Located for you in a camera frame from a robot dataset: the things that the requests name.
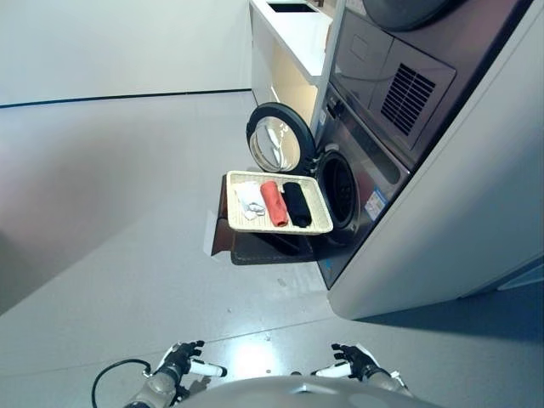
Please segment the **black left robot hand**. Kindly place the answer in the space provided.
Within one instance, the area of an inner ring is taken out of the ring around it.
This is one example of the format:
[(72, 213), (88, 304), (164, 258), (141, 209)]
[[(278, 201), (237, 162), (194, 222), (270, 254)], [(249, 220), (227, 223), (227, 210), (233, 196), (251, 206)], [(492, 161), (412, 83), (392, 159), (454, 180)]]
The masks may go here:
[(174, 380), (176, 385), (179, 385), (183, 376), (187, 374), (203, 377), (226, 377), (228, 374), (226, 367), (199, 360), (204, 345), (203, 340), (175, 343), (163, 355), (153, 374), (166, 374)]

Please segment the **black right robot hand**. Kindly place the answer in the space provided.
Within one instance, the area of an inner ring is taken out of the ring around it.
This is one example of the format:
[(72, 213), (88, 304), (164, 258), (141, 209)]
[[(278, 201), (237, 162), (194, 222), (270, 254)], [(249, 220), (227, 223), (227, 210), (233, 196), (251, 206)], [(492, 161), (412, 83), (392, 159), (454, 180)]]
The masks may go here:
[(334, 351), (335, 364), (311, 372), (311, 376), (326, 378), (354, 378), (363, 382), (373, 374), (382, 371), (382, 368), (373, 358), (371, 353), (359, 344), (349, 346), (334, 343), (331, 346)]

